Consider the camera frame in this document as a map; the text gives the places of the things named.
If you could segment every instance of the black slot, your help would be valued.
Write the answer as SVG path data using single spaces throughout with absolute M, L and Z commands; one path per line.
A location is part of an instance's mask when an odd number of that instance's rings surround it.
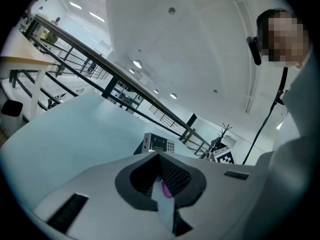
M 61 233 L 66 233 L 88 199 L 81 194 L 73 194 L 48 220 L 47 224 Z
M 249 177 L 249 174 L 247 173 L 241 173 L 241 172 L 236 172 L 232 170 L 228 170 L 227 172 L 224 173 L 224 175 L 232 178 L 236 178 L 239 180 L 243 180 L 243 181 L 245 181 Z

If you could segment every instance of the black cable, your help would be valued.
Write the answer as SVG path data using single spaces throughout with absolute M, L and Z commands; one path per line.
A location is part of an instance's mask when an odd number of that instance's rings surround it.
M 276 106 L 278 103 L 280 103 L 280 104 L 283 105 L 283 102 L 282 102 L 282 100 L 280 99 L 280 96 L 284 93 L 284 88 L 285 88 L 285 84 L 286 84 L 287 74 L 288 74 L 288 68 L 287 68 L 287 67 L 284 67 L 284 68 L 283 68 L 283 72 L 282 72 L 281 82 L 280 82 L 280 85 L 279 85 L 279 89 L 278 89 L 278 91 L 277 91 L 277 93 L 276 93 L 276 96 L 275 96 L 275 98 L 274 98 L 274 101 L 273 101 L 273 103 L 272 103 L 272 105 L 271 105 L 271 107 L 270 107 L 270 112 L 269 112 L 268 116 L 266 117 L 266 119 L 263 121 L 260 129 L 259 129 L 258 132 L 256 133 L 256 135 L 255 135 L 255 137 L 254 137 L 254 140 L 253 140 L 253 142 L 252 142 L 252 145 L 251 145 L 251 147 L 250 147 L 250 150 L 249 150 L 248 154 L 245 156 L 245 158 L 244 158 L 244 160 L 243 160 L 243 162 L 242 162 L 243 165 L 246 163 L 246 161 L 247 161 L 247 159 L 248 159 L 248 157 L 249 157 L 249 155 L 250 155 L 250 152 L 251 152 L 251 150 L 253 149 L 253 147 L 254 147 L 254 145 L 255 145 L 255 143 L 256 143 L 256 140 L 257 140 L 258 137 L 259 137 L 259 134 L 261 133 L 262 129 L 264 128 L 265 124 L 267 123 L 267 121 L 268 121 L 269 117 L 271 116 L 271 113 L 272 113 L 272 111 L 274 110 L 275 106 Z

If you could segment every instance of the pink object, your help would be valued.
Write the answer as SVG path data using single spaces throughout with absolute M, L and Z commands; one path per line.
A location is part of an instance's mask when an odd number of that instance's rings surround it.
M 172 198 L 172 194 L 170 193 L 168 187 L 166 186 L 166 184 L 165 184 L 165 182 L 163 180 L 161 180 L 161 186 L 162 186 L 163 195 L 166 198 Z

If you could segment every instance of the microphone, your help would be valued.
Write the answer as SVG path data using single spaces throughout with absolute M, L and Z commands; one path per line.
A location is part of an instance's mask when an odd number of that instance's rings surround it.
M 261 65 L 261 57 L 258 51 L 257 38 L 249 36 L 247 37 L 246 42 L 250 48 L 254 63 L 258 66 Z

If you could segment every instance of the wooden table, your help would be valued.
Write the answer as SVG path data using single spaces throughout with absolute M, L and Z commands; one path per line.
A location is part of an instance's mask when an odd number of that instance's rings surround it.
M 37 106 L 40 88 L 48 67 L 54 59 L 43 55 L 24 35 L 16 28 L 12 29 L 0 54 L 0 77 L 8 78 L 11 70 L 38 71 L 30 106 L 30 119 L 37 115 Z

